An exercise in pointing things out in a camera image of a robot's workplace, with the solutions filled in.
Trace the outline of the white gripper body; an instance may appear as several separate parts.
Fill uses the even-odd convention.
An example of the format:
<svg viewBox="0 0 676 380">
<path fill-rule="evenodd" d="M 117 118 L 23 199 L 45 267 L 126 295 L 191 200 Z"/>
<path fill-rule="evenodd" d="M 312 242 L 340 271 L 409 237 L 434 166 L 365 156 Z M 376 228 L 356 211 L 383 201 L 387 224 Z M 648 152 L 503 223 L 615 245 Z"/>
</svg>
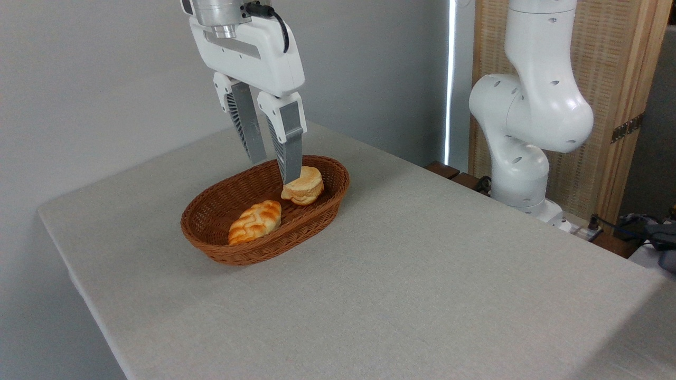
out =
<svg viewBox="0 0 676 380">
<path fill-rule="evenodd" d="M 238 26 L 233 39 L 215 37 L 195 17 L 189 25 L 208 68 L 276 97 L 303 86 L 306 77 L 294 34 L 287 27 L 289 48 L 285 52 L 278 20 L 254 17 Z"/>
</svg>

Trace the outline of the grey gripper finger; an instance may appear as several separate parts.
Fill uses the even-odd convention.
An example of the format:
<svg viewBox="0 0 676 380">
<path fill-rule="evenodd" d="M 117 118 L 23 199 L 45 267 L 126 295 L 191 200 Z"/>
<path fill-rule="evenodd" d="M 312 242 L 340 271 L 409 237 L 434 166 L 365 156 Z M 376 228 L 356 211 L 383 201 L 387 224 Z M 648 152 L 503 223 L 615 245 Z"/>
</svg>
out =
<svg viewBox="0 0 676 380">
<path fill-rule="evenodd" d="M 299 93 L 278 98 L 262 91 L 257 102 L 267 118 L 280 175 L 287 185 L 301 175 L 302 135 L 307 132 L 302 99 Z"/>
<path fill-rule="evenodd" d="M 220 72 L 213 75 L 213 85 L 222 110 L 230 116 L 251 163 L 256 165 L 265 161 L 267 154 L 250 86 Z"/>
</svg>

